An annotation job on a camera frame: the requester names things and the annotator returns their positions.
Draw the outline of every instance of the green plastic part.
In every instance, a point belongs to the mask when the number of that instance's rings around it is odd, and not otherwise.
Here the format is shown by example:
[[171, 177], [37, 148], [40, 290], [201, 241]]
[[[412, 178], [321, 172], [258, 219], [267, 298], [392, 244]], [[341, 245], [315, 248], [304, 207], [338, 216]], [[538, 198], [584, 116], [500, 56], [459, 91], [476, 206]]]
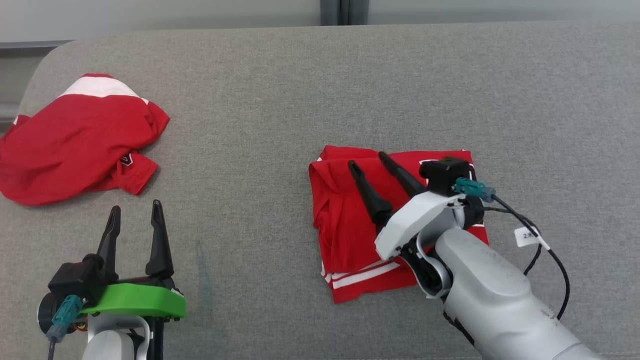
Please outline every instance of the green plastic part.
[[107, 286], [95, 307], [82, 309], [83, 314], [106, 313], [184, 318], [187, 302], [183, 296], [160, 286], [140, 284], [114, 284]]

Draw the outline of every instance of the white cable label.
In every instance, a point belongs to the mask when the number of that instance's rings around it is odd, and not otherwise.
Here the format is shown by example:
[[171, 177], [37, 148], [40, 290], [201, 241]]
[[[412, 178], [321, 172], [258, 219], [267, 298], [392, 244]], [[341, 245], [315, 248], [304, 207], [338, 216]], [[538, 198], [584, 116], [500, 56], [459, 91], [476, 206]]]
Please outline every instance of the white cable label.
[[538, 229], [535, 227], [533, 227], [533, 229], [538, 233], [538, 237], [533, 235], [526, 227], [519, 227], [513, 231], [513, 234], [516, 236], [518, 247], [539, 243], [542, 244], [542, 247], [546, 250], [551, 249], [545, 240], [543, 240], [542, 236], [540, 236]]

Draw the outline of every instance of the red garment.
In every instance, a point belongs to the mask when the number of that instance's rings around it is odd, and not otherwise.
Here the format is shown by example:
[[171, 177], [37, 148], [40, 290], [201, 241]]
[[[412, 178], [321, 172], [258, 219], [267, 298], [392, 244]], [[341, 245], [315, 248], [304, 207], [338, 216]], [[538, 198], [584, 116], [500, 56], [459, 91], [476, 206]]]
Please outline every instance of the red garment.
[[[468, 151], [409, 151], [390, 154], [391, 158], [417, 179], [420, 163], [454, 156], [472, 164]], [[368, 182], [397, 211], [409, 201], [402, 186], [380, 162], [371, 149], [328, 145], [318, 161], [309, 165], [309, 178], [314, 199], [314, 227], [325, 278], [336, 303], [349, 301], [363, 293], [412, 286], [415, 277], [411, 269], [398, 259], [383, 262], [376, 253], [376, 226], [371, 222], [348, 161], [355, 160]], [[484, 225], [468, 230], [488, 243]]]
[[0, 192], [28, 206], [114, 188], [139, 195], [157, 164], [137, 150], [168, 121], [124, 83], [86, 74], [0, 138]]

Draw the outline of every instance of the dark gray vertical strip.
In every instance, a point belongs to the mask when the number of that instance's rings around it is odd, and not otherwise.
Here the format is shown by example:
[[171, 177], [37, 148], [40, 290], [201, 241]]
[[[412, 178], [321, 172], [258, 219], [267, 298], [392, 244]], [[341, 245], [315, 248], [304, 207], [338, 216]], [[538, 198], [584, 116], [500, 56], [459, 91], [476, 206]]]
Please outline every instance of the dark gray vertical strip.
[[369, 0], [349, 0], [349, 25], [366, 25], [369, 20]]
[[351, 0], [340, 0], [340, 20], [338, 25], [349, 25], [349, 3]]
[[336, 26], [340, 16], [340, 0], [320, 0], [320, 25]]

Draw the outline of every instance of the gray table surface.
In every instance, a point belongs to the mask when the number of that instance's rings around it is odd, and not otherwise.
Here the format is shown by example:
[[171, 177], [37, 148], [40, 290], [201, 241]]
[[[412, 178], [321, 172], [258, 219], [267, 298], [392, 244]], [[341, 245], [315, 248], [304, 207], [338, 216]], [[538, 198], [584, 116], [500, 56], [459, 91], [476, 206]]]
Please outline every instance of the gray table surface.
[[[64, 261], [94, 252], [122, 207], [118, 272], [141, 275], [153, 199], [168, 223], [188, 317], [166, 359], [475, 359], [417, 288], [332, 302], [319, 275], [307, 166], [325, 144], [470, 149], [478, 175], [531, 217], [564, 261], [563, 323], [594, 351], [640, 359], [639, 23], [525, 22], [158, 31], [73, 42], [42, 62], [21, 112], [86, 72], [127, 83], [171, 116], [144, 153], [160, 169], [120, 190], [25, 208], [0, 199], [3, 359], [43, 359], [35, 324]], [[524, 268], [516, 222], [488, 215], [492, 247]], [[552, 309], [560, 271], [530, 274]], [[79, 359], [72, 335], [57, 359]]]

